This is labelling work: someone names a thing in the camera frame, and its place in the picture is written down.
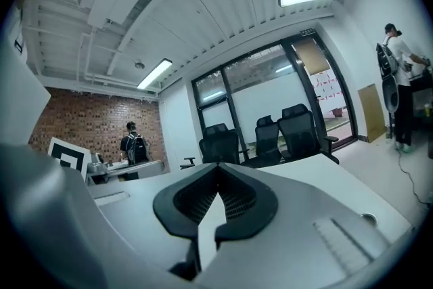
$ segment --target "black mesh chair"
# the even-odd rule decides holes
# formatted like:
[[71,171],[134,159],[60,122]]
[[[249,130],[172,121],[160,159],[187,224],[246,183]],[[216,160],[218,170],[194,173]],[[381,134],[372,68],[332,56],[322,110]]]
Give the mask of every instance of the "black mesh chair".
[[313,114],[310,111],[280,118],[277,124],[287,144],[288,150],[281,153],[286,162],[322,153],[340,164],[339,160],[332,155],[332,143],[337,142],[338,138],[334,136],[324,137],[324,140],[328,141],[328,148],[327,151],[323,151],[317,139]]
[[198,145],[203,154],[203,163],[240,163],[239,137],[236,130],[229,130],[224,123],[207,127]]
[[281,160],[278,150],[278,124],[271,116],[262,117],[256,127],[256,157],[242,163],[244,166],[258,168],[276,165]]
[[295,106],[290,106],[289,108],[284,108],[282,111],[283,118],[295,116],[297,114],[303,114],[304,112],[307,112],[309,109],[306,108],[304,104],[298,104]]

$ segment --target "red brick wall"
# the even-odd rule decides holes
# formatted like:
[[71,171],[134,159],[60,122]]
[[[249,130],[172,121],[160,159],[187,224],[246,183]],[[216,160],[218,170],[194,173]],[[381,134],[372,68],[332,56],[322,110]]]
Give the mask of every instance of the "red brick wall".
[[65,89],[47,90],[51,99],[29,141],[34,150],[47,153],[51,138],[57,137],[100,153],[106,162],[117,162],[120,140],[128,135],[127,123],[132,120],[138,133],[150,142],[152,159],[164,161],[168,168],[158,103]]

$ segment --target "ceiling mount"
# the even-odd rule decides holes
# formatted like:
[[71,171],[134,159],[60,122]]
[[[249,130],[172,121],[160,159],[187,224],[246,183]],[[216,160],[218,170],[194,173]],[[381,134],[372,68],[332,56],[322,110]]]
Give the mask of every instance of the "ceiling mount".
[[138,70],[143,70],[144,69],[144,64],[141,62],[135,62],[135,68]]

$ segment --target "sneaker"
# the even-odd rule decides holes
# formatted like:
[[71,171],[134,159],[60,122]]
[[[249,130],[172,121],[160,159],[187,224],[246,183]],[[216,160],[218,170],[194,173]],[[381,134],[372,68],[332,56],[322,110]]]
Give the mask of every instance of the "sneaker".
[[404,153],[412,153],[415,150],[415,148],[413,146],[409,146],[407,144],[405,144],[403,146],[403,152]]
[[403,144],[400,143],[400,142],[398,142],[398,141],[395,141],[395,150],[399,151],[399,150],[402,150],[402,149],[403,149]]

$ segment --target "white ceiling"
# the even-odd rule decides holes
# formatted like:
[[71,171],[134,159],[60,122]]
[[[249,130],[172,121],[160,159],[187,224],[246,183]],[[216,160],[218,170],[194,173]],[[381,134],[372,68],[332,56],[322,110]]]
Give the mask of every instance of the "white ceiling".
[[[280,8],[277,0],[30,0],[24,14],[28,65],[42,76],[75,82],[78,77],[81,85],[117,87],[138,95],[135,86],[162,59],[171,60],[172,67],[141,92],[146,98],[221,50],[295,20],[329,14],[329,5],[316,1]],[[138,61],[145,64],[144,70],[134,67]]]

